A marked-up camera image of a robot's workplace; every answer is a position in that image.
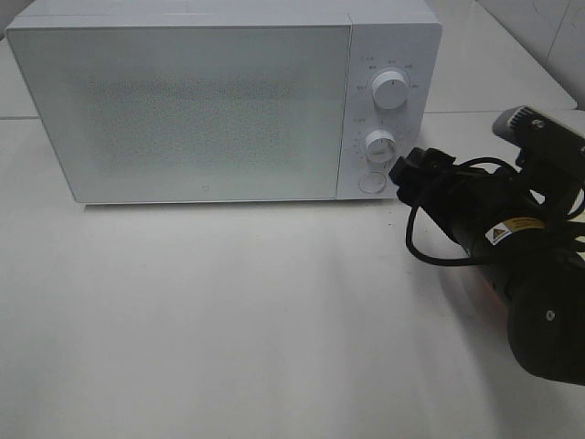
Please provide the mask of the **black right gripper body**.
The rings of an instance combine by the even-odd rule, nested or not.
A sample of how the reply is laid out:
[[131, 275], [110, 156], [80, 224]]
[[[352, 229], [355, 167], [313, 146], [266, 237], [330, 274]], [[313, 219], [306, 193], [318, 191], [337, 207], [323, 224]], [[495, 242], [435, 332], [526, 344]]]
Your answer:
[[[459, 267], [500, 264], [538, 249], [537, 243], [504, 240], [519, 233], [541, 234], [542, 216], [525, 193], [516, 194], [517, 172], [501, 159], [480, 157], [455, 163], [437, 149], [413, 149], [389, 171], [399, 200], [410, 206], [405, 242], [416, 259], [435, 266]], [[414, 245], [417, 213], [423, 210], [451, 241], [465, 251], [459, 259], [423, 253]]]

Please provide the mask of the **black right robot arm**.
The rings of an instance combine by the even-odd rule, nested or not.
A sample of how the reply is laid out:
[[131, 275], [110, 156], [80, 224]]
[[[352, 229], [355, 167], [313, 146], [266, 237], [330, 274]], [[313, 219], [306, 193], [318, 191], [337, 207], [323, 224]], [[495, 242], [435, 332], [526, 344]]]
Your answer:
[[[506, 334], [528, 373], [569, 384], [584, 382], [583, 227], [538, 204], [520, 172], [494, 157], [461, 164], [437, 149], [413, 149], [388, 173], [410, 207], [405, 242], [418, 260], [473, 266], [507, 309]], [[440, 258], [414, 244], [423, 210], [465, 255]]]

